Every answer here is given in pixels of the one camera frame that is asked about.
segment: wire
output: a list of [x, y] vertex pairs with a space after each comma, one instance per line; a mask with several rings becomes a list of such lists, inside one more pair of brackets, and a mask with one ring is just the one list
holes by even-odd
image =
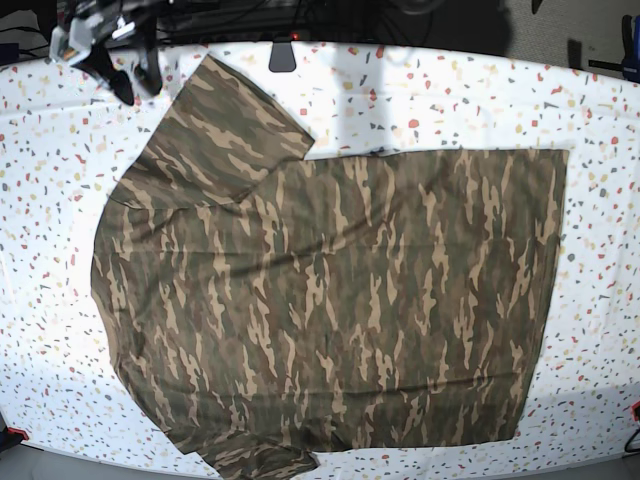
[[[374, 31], [367, 32], [365, 28], [363, 31], [358, 32], [358, 31], [355, 31], [356, 27], [353, 24], [351, 25], [341, 24], [340, 18], [335, 9], [333, 10], [334, 14], [332, 15], [332, 18], [334, 19], [333, 21], [321, 22], [318, 19], [318, 15], [316, 14], [315, 7], [316, 7], [316, 2], [307, 1], [307, 6], [304, 9], [304, 13], [302, 14], [305, 21], [304, 28], [309, 30], [309, 32], [311, 33], [312, 40], [336, 41], [336, 39], [340, 37], [335, 37], [334, 35], [347, 33], [347, 34], [354, 34], [354, 35], [359, 34], [361, 37], [363, 36], [367, 37], [368, 35], [370, 35], [376, 43], [382, 43]], [[354, 38], [349, 37], [347, 41], [349, 42], [354, 41]], [[356, 36], [355, 41], [361, 41], [361, 38]]]
[[405, 15], [426, 15], [428, 13], [433, 12], [434, 10], [436, 10], [438, 7], [440, 7], [440, 5], [442, 5], [445, 2], [445, 0], [429, 0], [425, 3], [428, 3], [429, 5], [427, 6], [427, 8], [422, 11], [422, 12], [414, 12], [414, 13], [410, 13], [407, 12], [406, 10], [404, 10], [400, 5], [398, 5], [397, 3], [393, 2], [392, 0], [386, 0], [386, 4], [388, 6], [390, 6], [391, 8], [393, 8], [394, 10], [398, 10], [399, 12], [404, 13]]
[[384, 18], [380, 18], [381, 20], [381, 24], [384, 27], [384, 29], [387, 31], [387, 33], [389, 34], [389, 37], [391, 37], [391, 41], [393, 42], [394, 45], [399, 45], [398, 39], [396, 38], [396, 36], [393, 34], [393, 30], [391, 30], [391, 28], [389, 27], [389, 24], [385, 21]]
[[396, 31], [400, 34], [402, 39], [406, 42], [406, 45], [407, 46], [411, 46], [411, 40], [409, 40], [409, 37], [407, 37], [405, 35], [405, 33], [398, 26], [398, 24], [395, 22], [395, 20], [393, 20], [393, 18], [391, 18], [389, 15], [382, 14], [382, 20], [389, 22], [389, 24], [391, 24], [391, 26], [396, 29]]
[[[354, 4], [355, 2], [351, 2], [352, 7], [349, 14], [353, 19], [357, 18], [353, 7]], [[361, 16], [362, 29], [360, 32], [360, 37], [356, 38], [356, 41], [369, 43], [371, 42], [371, 40], [373, 40], [374, 43], [382, 43], [380, 41], [380, 38], [376, 34], [377, 28], [380, 24], [380, 9], [378, 7], [378, 3], [376, 2], [371, 7], [364, 9], [364, 14]]]
[[[256, 10], [258, 10], [260, 7], [262, 7], [263, 5], [266, 5], [267, 3], [269, 3], [270, 0], [260, 0], [258, 3], [256, 3], [255, 5], [253, 5], [252, 7], [249, 7], [248, 9], [246, 9], [244, 12], [238, 14], [237, 16], [229, 19], [229, 20], [225, 20], [224, 22], [220, 22], [220, 23], [214, 23], [214, 24], [209, 24], [206, 25], [205, 27], [207, 29], [210, 28], [215, 28], [215, 27], [220, 27], [222, 25], [226, 25], [228, 23], [233, 23], [233, 22], [237, 22], [238, 20], [242, 20], [244, 17], [246, 17], [247, 15], [250, 15], [251, 13], [255, 12]], [[158, 29], [160, 32], [162, 33], [176, 33], [179, 30], [178, 29], [173, 29], [173, 30], [161, 30]]]
[[33, 27], [11, 27], [11, 28], [5, 28], [4, 30], [0, 30], [0, 33], [4, 33], [4, 32], [11, 32], [13, 30], [20, 30], [22, 32], [29, 32], [29, 33], [39, 33], [40, 35], [42, 35], [42, 32], [40, 30], [38, 30], [37, 28], [33, 28]]
[[[336, 19], [336, 22], [341, 21], [340, 12], [338, 11], [338, 2], [330, 2], [333, 7], [333, 18]], [[338, 29], [338, 42], [342, 42], [342, 30]]]
[[300, 7], [302, 6], [302, 0], [298, 0], [298, 6], [296, 7], [296, 13], [293, 15], [293, 21], [291, 22], [291, 31], [296, 29], [298, 23], [298, 14], [300, 13]]
[[33, 48], [25, 48], [26, 52], [33, 52], [34, 50], [40, 50], [41, 48], [49, 48], [49, 45], [40, 45], [39, 47], [33, 47]]
[[30, 57], [38, 58], [38, 56], [35, 53], [32, 53], [29, 50], [18, 50], [18, 52], [22, 55], [29, 55]]
[[431, 34], [431, 29], [433, 28], [433, 17], [434, 17], [434, 11], [432, 10], [431, 12], [428, 13], [429, 15], [429, 19], [427, 20], [427, 28], [425, 29], [424, 35], [422, 37], [422, 41], [420, 42], [420, 46], [424, 47], [425, 44], [427, 43], [427, 38], [429, 38], [429, 35]]

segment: red object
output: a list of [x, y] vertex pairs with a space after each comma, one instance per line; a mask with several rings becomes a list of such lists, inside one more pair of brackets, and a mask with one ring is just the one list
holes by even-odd
[[636, 422], [640, 422], [640, 402], [636, 402], [631, 406], [631, 415]]
[[18, 435], [22, 435], [22, 438], [24, 438], [25, 441], [29, 440], [29, 435], [27, 435], [27, 432], [25, 432], [24, 430], [20, 430], [19, 428], [7, 427], [7, 432], [17, 433]]

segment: table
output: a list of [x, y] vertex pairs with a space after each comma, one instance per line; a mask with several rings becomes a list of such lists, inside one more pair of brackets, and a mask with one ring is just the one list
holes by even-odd
[[[0, 70], [0, 410], [45, 450], [150, 471], [216, 476], [141, 413], [109, 364], [90, 296], [108, 193], [182, 84], [211, 54], [273, 95], [316, 139], [309, 160], [443, 148], [571, 151], [545, 339], [516, 438], [456, 448], [318, 456], [302, 478], [466, 478], [618, 455], [640, 399], [640, 88], [585, 72], [465, 53], [269, 43], [161, 54], [165, 88], [120, 105], [85, 74]], [[134, 57], [119, 54], [122, 68]]]

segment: t-shirt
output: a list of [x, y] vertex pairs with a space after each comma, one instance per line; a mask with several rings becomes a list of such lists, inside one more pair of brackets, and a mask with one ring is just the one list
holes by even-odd
[[567, 152], [305, 161], [212, 58], [108, 201], [112, 364], [184, 453], [286, 479], [311, 452], [513, 437], [551, 300]]

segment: black cable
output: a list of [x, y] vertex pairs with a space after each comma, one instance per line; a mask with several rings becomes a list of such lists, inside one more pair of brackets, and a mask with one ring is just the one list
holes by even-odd
[[26, 52], [33, 52], [34, 50], [40, 50], [41, 48], [49, 48], [49, 45], [40, 45], [39, 47], [25, 48], [24, 50]]
[[[336, 22], [342, 22], [340, 19], [340, 12], [338, 11], [338, 2], [331, 2], [331, 6], [333, 7], [333, 18], [335, 18]], [[338, 42], [342, 42], [342, 30], [338, 29]]]
[[436, 10], [438, 7], [440, 7], [444, 2], [445, 2], [445, 0], [431, 0], [431, 3], [428, 5], [428, 7], [427, 7], [427, 9], [425, 11], [422, 11], [422, 12], [419, 12], [419, 13], [418, 12], [409, 13], [409, 12], [403, 10], [400, 5], [396, 4], [392, 0], [386, 0], [387, 5], [390, 6], [391, 8], [393, 8], [394, 10], [398, 10], [399, 12], [402, 12], [405, 15], [415, 15], [415, 16], [429, 14], [429, 13], [433, 12], [434, 10]]
[[428, 23], [427, 23], [427, 28], [425, 29], [425, 32], [424, 32], [424, 36], [422, 37], [422, 41], [420, 42], [421, 47], [424, 47], [425, 44], [427, 43], [427, 38], [429, 38], [429, 35], [431, 34], [431, 29], [433, 28], [434, 12], [431, 11], [427, 15], [429, 15], [429, 19], [427, 20]]
[[39, 58], [35, 53], [31, 53], [29, 50], [18, 50], [19, 53], [21, 53], [22, 55], [29, 55], [30, 57], [33, 58]]
[[[316, 33], [318, 32], [318, 28], [321, 28], [322, 30], [330, 30], [332, 33], [341, 31], [341, 30], [349, 30], [348, 27], [344, 26], [344, 25], [340, 25], [337, 21], [335, 22], [320, 22], [318, 19], [318, 16], [316, 15], [316, 11], [314, 9], [315, 7], [315, 2], [314, 1], [310, 1], [307, 3], [307, 8], [305, 9], [304, 13], [303, 13], [303, 17], [305, 20], [305, 28], [307, 28], [310, 32], [311, 32], [311, 39], [312, 40], [318, 40], [317, 37], [321, 37], [322, 35], [316, 35]], [[320, 38], [319, 40], [322, 41], [333, 41], [334, 39], [328, 39], [328, 38]]]
[[42, 32], [40, 30], [38, 30], [37, 28], [33, 28], [33, 27], [11, 27], [11, 28], [5, 28], [4, 30], [0, 30], [0, 33], [4, 33], [4, 32], [11, 32], [13, 30], [20, 30], [21, 32], [29, 32], [29, 33], [39, 33], [40, 35], [42, 35]]
[[394, 45], [399, 45], [398, 39], [396, 38], [396, 36], [393, 34], [393, 31], [391, 30], [391, 28], [389, 27], [389, 24], [387, 22], [385, 22], [384, 18], [381, 18], [381, 22], [382, 26], [384, 27], [384, 29], [387, 31], [387, 33], [389, 34], [389, 37], [391, 37], [391, 41], [393, 42]]
[[[380, 5], [378, 2], [371, 2], [371, 4], [365, 7], [365, 12], [362, 15], [362, 31], [360, 33], [360, 38], [364, 39], [365, 42], [381, 44], [383, 42], [380, 41], [380, 37], [377, 35], [378, 26], [380, 25]], [[351, 16], [356, 18], [355, 13], [351, 12]]]
[[[349, 2], [349, 20], [351, 21], [351, 27], [352, 27], [352, 29], [354, 31], [357, 29], [357, 26], [356, 26], [357, 20], [356, 19], [358, 18], [358, 16], [356, 15], [355, 12], [356, 12], [356, 2], [352, 0], [351, 2]], [[369, 11], [368, 11], [368, 9], [365, 8], [364, 15], [360, 15], [361, 23], [363, 24], [363, 30], [366, 29], [366, 27], [364, 27], [364, 23], [366, 22], [366, 17], [368, 17], [368, 16], [369, 16]], [[355, 34], [352, 34], [351, 38], [349, 38], [348, 41], [349, 42], [354, 41], [354, 37], [355, 36], [356, 36]]]
[[393, 20], [393, 18], [391, 18], [389, 15], [386, 15], [386, 14], [382, 14], [381, 18], [382, 18], [383, 21], [385, 21], [385, 20], [388, 21], [389, 24], [391, 24], [391, 26], [396, 29], [396, 31], [400, 34], [402, 39], [406, 42], [407, 46], [409, 46], [409, 47], [411, 46], [411, 40], [409, 40], [409, 37], [407, 37], [405, 35], [405, 33], [398, 26], [398, 24], [395, 22], [395, 20]]
[[293, 14], [293, 21], [291, 22], [291, 31], [293, 32], [296, 29], [296, 24], [298, 23], [298, 14], [300, 13], [300, 6], [302, 5], [302, 0], [298, 0], [298, 6], [296, 7], [296, 13]]
[[629, 447], [631, 447], [631, 444], [633, 443], [635, 438], [638, 436], [638, 434], [640, 434], [640, 428], [638, 430], [636, 430], [636, 433], [631, 435], [631, 438], [629, 440], [627, 440], [627, 443], [624, 444], [624, 451], [625, 452], [627, 452], [627, 453], [640, 453], [640, 448], [629, 448]]
[[[262, 7], [263, 5], [266, 5], [267, 3], [269, 3], [269, 1], [270, 0], [260, 0], [258, 3], [256, 3], [255, 5], [249, 7], [244, 12], [238, 14], [236, 17], [233, 17], [233, 18], [231, 18], [229, 20], [225, 20], [224, 22], [215, 23], [215, 24], [211, 24], [211, 25], [206, 25], [205, 28], [208, 30], [210, 28], [220, 27], [222, 25], [226, 25], [226, 24], [229, 24], [229, 23], [237, 22], [238, 20], [242, 20], [247, 15], [252, 14], [256, 10], [258, 10], [260, 7]], [[161, 29], [158, 29], [158, 31], [160, 31], [162, 33], [177, 33], [177, 32], [179, 32], [179, 30], [177, 30], [177, 29], [174, 29], [174, 30], [161, 30]]]

